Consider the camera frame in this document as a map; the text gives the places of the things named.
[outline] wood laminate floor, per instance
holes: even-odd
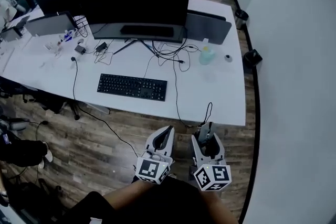
[[[245,34],[238,31],[242,53],[247,52]],[[218,130],[225,147],[225,158],[231,166],[233,182],[221,198],[238,218],[250,178],[250,170],[255,136],[255,100],[252,75],[245,75],[246,91],[246,126],[221,125]],[[46,141],[54,155],[54,161],[36,172],[30,167],[22,181],[35,182],[37,176],[44,178],[52,186],[62,187],[62,203],[72,207],[90,191],[105,194],[131,183],[134,176],[133,165],[136,156],[133,150],[120,141],[107,126],[92,117],[80,113],[81,119],[75,121],[70,108],[55,115],[44,111],[38,104],[24,104],[21,96],[0,99],[0,105],[8,116],[28,118],[34,122],[46,120],[48,125],[41,125],[38,139]],[[147,137],[157,129],[172,125],[175,127],[175,145],[172,172],[178,179],[187,180],[188,167],[192,164],[190,139],[194,129],[187,130],[179,121],[111,110],[110,115],[92,110],[83,103],[80,106],[95,116],[107,121],[120,137],[133,145],[140,154]],[[20,136],[34,140],[36,125],[30,124]],[[23,169],[15,165],[0,162],[6,177],[16,175]]]

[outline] white sneaker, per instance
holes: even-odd
[[[53,155],[52,155],[52,153],[51,153],[51,151],[50,151],[50,149],[49,149],[49,146],[48,146],[48,144],[46,143],[46,142],[43,142],[43,144],[45,144],[46,146],[47,146],[47,154],[44,156],[46,159],[47,159],[47,161],[49,161],[50,163],[53,161]]]
[[[42,161],[38,164],[38,168],[43,169],[44,168],[44,160],[42,158]]]

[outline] plastic bottle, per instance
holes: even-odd
[[[215,58],[215,52],[211,50],[208,46],[205,46],[201,51],[201,55],[199,58],[200,64],[208,65]]]

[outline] desk leg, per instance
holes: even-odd
[[[100,106],[100,105],[95,105],[95,104],[90,104],[90,103],[85,103],[85,104],[87,104],[88,106],[90,106],[94,109],[97,109],[98,111],[100,111],[104,114],[107,114],[107,115],[110,114],[110,110],[108,108],[106,108],[105,106]]]

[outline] wooden floor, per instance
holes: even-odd
[[[240,31],[238,35],[242,53],[245,53],[248,50],[245,35]],[[239,217],[245,201],[254,149],[255,101],[252,75],[245,75],[245,91],[246,126],[221,125],[218,131],[233,177],[233,183],[221,193],[221,198],[236,217]],[[0,105],[8,116],[24,117],[34,122],[49,122],[48,125],[41,125],[39,128],[38,139],[49,144],[54,161],[44,169],[39,169],[38,177],[44,178],[52,186],[62,187],[60,199],[67,207],[75,205],[90,191],[105,194],[131,183],[136,156],[104,123],[83,113],[80,114],[81,119],[75,121],[68,107],[59,115],[55,115],[44,111],[38,104],[24,104],[21,96],[0,99]],[[139,154],[151,133],[163,126],[173,125],[176,130],[173,156],[176,163],[172,172],[177,174],[178,179],[187,180],[188,167],[192,163],[190,139],[193,130],[186,130],[176,120],[118,110],[111,110],[110,115],[105,115],[89,109],[83,103],[80,106],[107,121]],[[24,139],[34,140],[35,131],[36,125],[31,124],[20,135]],[[3,162],[1,167],[6,177],[22,171],[20,167]],[[36,167],[30,167],[22,175],[22,181],[35,182],[36,178]]]

